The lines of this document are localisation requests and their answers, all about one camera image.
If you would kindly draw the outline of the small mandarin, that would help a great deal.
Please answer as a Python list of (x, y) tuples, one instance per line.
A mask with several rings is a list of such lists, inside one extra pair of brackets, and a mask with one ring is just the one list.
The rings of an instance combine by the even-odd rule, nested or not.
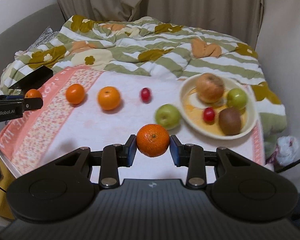
[(138, 150), (145, 156), (154, 158), (163, 155), (170, 145), (168, 131), (158, 124), (141, 127), (136, 135)]
[(30, 89), (26, 92), (25, 98), (43, 98), (41, 92), (37, 89)]

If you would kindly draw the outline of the large orange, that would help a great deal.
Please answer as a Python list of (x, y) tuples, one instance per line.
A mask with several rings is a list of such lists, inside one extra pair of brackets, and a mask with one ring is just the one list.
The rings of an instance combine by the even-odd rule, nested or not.
[(115, 87), (103, 87), (97, 95), (99, 106), (104, 111), (111, 111), (119, 107), (121, 104), (121, 94)]

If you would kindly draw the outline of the beige curtain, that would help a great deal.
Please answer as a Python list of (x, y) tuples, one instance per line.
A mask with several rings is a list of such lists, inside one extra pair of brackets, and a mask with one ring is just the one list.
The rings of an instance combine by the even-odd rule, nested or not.
[(165, 23), (214, 30), (255, 46), (264, 0), (57, 0), (66, 18), (134, 21), (151, 16)]

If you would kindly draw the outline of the red-yellow apple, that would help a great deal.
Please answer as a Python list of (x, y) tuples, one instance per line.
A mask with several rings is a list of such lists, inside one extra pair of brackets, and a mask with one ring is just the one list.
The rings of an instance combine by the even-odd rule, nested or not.
[(220, 100), (225, 90), (223, 80), (211, 73), (204, 73), (196, 81), (196, 91), (200, 101), (215, 103)]

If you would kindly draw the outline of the cream plate with yellow print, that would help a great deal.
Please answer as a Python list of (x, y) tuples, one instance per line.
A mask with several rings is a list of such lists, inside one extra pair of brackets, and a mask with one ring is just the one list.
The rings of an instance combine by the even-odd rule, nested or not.
[[(258, 112), (255, 106), (255, 98), (252, 91), (246, 86), (241, 85), (233, 79), (222, 77), (225, 85), (225, 92), (222, 98), (214, 104), (203, 103), (199, 100), (196, 91), (196, 81), (200, 75), (192, 76), (182, 82), (179, 89), (179, 111), (185, 120), (193, 129), (202, 135), (217, 140), (235, 140), (249, 134), (258, 122)], [(232, 89), (241, 89), (247, 95), (247, 104), (241, 110), (241, 131), (237, 135), (225, 135), (219, 127), (218, 116), (220, 111), (227, 108), (227, 94)], [(203, 119), (203, 112), (211, 107), (215, 111), (215, 119), (208, 124)]]

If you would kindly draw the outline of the pink white floral towel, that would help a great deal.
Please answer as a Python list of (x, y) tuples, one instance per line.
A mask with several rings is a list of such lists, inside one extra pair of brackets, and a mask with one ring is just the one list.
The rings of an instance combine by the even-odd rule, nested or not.
[[(155, 111), (160, 106), (170, 103), (178, 107), (182, 82), (85, 66), (66, 68), (40, 89), (42, 109), (10, 121), (0, 132), (0, 156), (19, 177), (82, 146), (97, 151), (107, 145), (124, 144), (141, 127), (155, 122)], [(75, 83), (85, 90), (85, 98), (78, 105), (70, 104), (65, 96), (67, 88)], [(121, 94), (121, 104), (111, 111), (104, 111), (97, 101), (98, 92), (107, 86), (117, 88)], [(151, 90), (149, 103), (140, 98), (143, 88)], [(183, 118), (172, 134), (183, 144), (196, 144), (207, 151), (224, 146), (260, 165), (265, 163), (259, 119), (249, 134), (235, 140), (202, 135)]]

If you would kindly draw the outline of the red cherry tomato on towel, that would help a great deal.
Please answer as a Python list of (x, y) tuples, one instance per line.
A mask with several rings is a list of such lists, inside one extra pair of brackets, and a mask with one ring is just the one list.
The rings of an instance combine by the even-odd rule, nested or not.
[(140, 92), (140, 98), (142, 102), (149, 103), (151, 100), (151, 90), (149, 88), (143, 88)]

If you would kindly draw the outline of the brown kiwi fruit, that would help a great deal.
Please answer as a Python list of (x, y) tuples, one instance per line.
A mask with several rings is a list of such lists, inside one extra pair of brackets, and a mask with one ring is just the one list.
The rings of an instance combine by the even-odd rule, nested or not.
[(237, 135), (241, 131), (241, 115), (238, 109), (231, 107), (220, 111), (218, 124), (225, 135)]

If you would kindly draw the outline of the grey sofa backrest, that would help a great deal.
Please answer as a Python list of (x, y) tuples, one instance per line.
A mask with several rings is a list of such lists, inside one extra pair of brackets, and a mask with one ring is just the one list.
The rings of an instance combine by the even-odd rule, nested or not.
[(65, 23), (57, 3), (27, 16), (0, 34), (0, 78), (4, 68), (14, 60), (15, 52), (29, 48), (46, 29), (59, 31)]

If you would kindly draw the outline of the green white striped blanket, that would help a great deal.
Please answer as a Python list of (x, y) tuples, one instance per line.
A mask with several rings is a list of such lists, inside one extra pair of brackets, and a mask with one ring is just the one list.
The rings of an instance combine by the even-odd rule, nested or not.
[(148, 16), (133, 22), (71, 16), (53, 39), (15, 55), (0, 78), (0, 93), (15, 94), (12, 85), (40, 66), (58, 73), (80, 64), (165, 80), (203, 73), (231, 78), (253, 90), (265, 136), (287, 127), (285, 107), (268, 87), (251, 46), (230, 35)]

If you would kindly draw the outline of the red cherry tomato on plate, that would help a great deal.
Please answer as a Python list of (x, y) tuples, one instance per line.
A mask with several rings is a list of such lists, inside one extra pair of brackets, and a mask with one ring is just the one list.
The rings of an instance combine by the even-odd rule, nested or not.
[(212, 107), (207, 107), (203, 111), (203, 120), (206, 123), (212, 123), (215, 120), (215, 111)]

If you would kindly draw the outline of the white plastic bag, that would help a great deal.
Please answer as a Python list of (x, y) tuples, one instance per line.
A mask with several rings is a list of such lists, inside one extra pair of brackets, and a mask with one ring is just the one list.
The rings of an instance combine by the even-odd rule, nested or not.
[(296, 159), (299, 142), (296, 137), (271, 135), (264, 140), (266, 163), (287, 166)]

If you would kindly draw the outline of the green apple on towel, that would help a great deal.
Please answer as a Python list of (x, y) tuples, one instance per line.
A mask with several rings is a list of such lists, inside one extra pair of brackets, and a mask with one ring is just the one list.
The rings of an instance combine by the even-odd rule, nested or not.
[(155, 111), (154, 119), (156, 124), (171, 130), (180, 125), (181, 114), (174, 105), (164, 104)]

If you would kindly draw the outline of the grey patterned pillow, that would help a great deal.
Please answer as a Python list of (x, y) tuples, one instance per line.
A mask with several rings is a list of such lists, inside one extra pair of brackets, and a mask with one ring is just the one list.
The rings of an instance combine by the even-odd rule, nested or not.
[(53, 38), (55, 38), (58, 34), (58, 31), (53, 31), (53, 29), (48, 26), (42, 33), (41, 35), (31, 44), (28, 48), (27, 51), (33, 48), (37, 48), (38, 46), (45, 44), (46, 42), (51, 41)]

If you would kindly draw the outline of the green apple on plate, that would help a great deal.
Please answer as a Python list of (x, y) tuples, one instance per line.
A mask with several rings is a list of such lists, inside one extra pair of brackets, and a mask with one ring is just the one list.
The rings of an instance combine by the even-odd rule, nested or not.
[(245, 91), (240, 88), (233, 88), (227, 93), (226, 104), (228, 107), (242, 110), (246, 107), (247, 102), (248, 97)]

